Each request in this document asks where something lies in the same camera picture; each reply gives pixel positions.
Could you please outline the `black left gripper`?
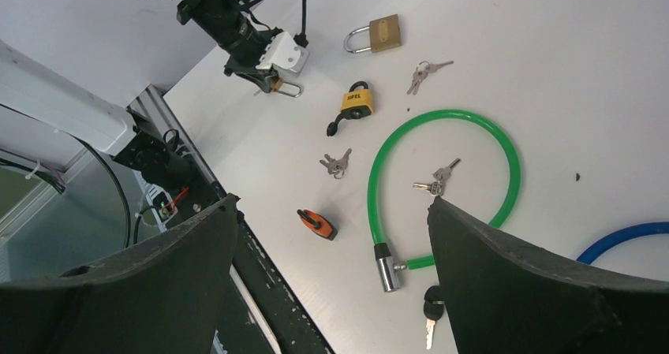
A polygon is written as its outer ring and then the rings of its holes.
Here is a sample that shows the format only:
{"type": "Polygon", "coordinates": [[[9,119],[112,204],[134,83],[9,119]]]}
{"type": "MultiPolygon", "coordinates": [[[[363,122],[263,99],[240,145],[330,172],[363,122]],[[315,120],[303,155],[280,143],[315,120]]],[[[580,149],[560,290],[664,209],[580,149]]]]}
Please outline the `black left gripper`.
{"type": "Polygon", "coordinates": [[[241,38],[234,42],[225,43],[223,49],[230,57],[224,65],[223,73],[226,76],[235,75],[247,80],[255,84],[264,93],[272,92],[279,79],[278,71],[256,67],[270,43],[270,38],[241,38]]]}

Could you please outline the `brass padlock silver keys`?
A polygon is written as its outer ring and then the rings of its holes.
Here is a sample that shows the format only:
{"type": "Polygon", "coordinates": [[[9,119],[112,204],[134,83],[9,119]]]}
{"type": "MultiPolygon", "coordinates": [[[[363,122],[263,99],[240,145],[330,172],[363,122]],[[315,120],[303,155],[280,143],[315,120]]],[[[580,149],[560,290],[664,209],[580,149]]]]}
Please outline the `brass padlock silver keys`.
{"type": "Polygon", "coordinates": [[[348,148],[345,154],[340,159],[334,159],[330,155],[325,154],[324,159],[320,159],[320,164],[327,168],[327,172],[336,180],[341,180],[349,166],[349,157],[352,149],[348,148]]]}

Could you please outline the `large brass padlock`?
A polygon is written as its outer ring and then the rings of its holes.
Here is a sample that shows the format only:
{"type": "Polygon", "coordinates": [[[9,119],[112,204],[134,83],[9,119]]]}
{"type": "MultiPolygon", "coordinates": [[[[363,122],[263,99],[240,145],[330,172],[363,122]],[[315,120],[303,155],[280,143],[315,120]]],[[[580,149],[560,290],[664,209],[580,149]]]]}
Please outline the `large brass padlock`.
{"type": "Polygon", "coordinates": [[[351,54],[360,54],[367,51],[378,53],[394,49],[402,45],[402,34],[399,24],[399,15],[393,14],[380,19],[371,20],[368,25],[352,30],[343,40],[344,51],[351,54]],[[361,33],[368,33],[367,47],[353,48],[350,40],[361,33]]]}

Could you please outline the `orange padlock black keys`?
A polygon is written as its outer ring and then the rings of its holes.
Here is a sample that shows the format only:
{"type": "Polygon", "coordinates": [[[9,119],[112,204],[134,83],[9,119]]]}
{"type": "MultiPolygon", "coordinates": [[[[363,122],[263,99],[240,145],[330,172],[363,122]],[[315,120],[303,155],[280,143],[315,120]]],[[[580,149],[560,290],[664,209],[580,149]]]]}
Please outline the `orange padlock black keys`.
{"type": "Polygon", "coordinates": [[[445,311],[441,288],[433,285],[424,294],[423,313],[426,318],[426,349],[430,350],[433,343],[434,329],[437,321],[445,311]]]}

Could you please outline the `blue cable lock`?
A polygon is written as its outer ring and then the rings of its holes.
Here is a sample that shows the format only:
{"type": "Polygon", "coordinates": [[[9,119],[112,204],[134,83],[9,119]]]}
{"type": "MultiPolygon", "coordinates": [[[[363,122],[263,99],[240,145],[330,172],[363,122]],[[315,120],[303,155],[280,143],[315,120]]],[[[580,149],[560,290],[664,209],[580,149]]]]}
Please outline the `blue cable lock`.
{"type": "Polygon", "coordinates": [[[646,222],[618,229],[590,244],[576,261],[587,265],[593,264],[608,250],[629,240],[641,237],[668,234],[668,222],[646,222]]]}

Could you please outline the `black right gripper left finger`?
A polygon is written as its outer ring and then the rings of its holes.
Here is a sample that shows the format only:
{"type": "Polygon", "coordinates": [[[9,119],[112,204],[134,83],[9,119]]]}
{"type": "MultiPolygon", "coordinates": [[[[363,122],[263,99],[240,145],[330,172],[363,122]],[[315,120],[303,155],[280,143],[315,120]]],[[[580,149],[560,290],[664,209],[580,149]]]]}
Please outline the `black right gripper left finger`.
{"type": "Polygon", "coordinates": [[[1,286],[4,353],[208,353],[239,230],[228,195],[57,277],[1,286]]]}

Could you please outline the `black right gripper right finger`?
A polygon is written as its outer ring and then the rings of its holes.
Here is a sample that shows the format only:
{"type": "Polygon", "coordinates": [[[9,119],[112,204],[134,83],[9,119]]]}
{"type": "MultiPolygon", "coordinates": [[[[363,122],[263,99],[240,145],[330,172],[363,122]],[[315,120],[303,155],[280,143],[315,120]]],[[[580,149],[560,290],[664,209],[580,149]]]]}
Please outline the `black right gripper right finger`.
{"type": "Polygon", "coordinates": [[[428,208],[460,353],[665,353],[668,284],[557,255],[442,198],[428,208]]]}

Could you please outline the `green lock silver keys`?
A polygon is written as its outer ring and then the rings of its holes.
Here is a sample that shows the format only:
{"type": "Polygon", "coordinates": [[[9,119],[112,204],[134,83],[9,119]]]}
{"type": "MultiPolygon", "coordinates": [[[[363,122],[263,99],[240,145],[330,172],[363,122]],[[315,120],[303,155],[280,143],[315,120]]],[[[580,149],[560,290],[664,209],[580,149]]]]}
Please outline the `green lock silver keys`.
{"type": "Polygon", "coordinates": [[[450,165],[437,169],[433,174],[434,181],[431,183],[414,183],[413,188],[429,192],[432,196],[443,196],[446,183],[450,179],[454,167],[461,162],[456,158],[450,165]]]}

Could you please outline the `small brass padlock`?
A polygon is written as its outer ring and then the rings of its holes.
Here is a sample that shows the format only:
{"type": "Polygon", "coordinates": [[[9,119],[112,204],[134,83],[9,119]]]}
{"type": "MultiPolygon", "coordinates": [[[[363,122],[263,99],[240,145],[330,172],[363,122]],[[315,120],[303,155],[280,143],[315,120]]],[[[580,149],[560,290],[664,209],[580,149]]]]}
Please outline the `small brass padlock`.
{"type": "Polygon", "coordinates": [[[279,94],[296,99],[304,92],[304,89],[300,84],[291,83],[282,79],[280,76],[253,79],[251,82],[258,87],[256,94],[279,94]]]}

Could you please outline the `green cable lock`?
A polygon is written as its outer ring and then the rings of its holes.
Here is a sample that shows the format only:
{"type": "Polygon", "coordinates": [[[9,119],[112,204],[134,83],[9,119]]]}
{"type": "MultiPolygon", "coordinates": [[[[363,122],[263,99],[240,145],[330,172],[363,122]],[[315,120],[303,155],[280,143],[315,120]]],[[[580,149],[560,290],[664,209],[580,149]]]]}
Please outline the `green cable lock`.
{"type": "Polygon", "coordinates": [[[402,255],[398,251],[400,243],[408,240],[399,225],[391,222],[400,215],[400,202],[416,206],[433,198],[426,191],[414,190],[410,180],[431,184],[432,172],[471,154],[470,149],[456,152],[470,138],[482,139],[482,149],[490,152],[481,157],[501,168],[497,174],[502,180],[484,191],[484,199],[492,205],[483,209],[489,225],[501,228],[518,205],[524,171],[516,143],[491,118],[463,109],[433,110],[403,122],[380,145],[369,171],[365,204],[374,262],[385,293],[401,288],[402,271],[428,269],[435,264],[423,233],[416,253],[402,255]]]}

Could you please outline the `yellow tag padlock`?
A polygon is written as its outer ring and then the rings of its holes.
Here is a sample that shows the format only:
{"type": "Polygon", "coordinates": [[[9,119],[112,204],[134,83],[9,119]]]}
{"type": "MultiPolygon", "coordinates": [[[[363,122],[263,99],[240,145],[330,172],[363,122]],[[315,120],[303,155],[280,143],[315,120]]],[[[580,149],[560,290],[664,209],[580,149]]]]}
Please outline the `yellow tag padlock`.
{"type": "Polygon", "coordinates": [[[360,120],[374,112],[373,96],[369,84],[360,80],[351,85],[342,97],[342,105],[337,117],[327,126],[326,134],[334,136],[342,120],[360,120]]]}

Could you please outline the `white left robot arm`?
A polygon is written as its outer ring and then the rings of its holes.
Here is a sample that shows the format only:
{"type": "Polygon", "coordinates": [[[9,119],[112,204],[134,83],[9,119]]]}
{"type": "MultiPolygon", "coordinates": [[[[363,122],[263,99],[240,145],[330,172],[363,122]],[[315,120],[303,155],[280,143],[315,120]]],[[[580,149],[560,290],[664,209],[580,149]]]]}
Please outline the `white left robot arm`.
{"type": "Polygon", "coordinates": [[[263,63],[279,28],[252,14],[264,0],[1,0],[1,147],[32,169],[73,157],[71,138],[152,184],[181,190],[196,163],[169,147],[131,102],[186,66],[191,39],[229,55],[225,72],[269,92],[263,63]]]}

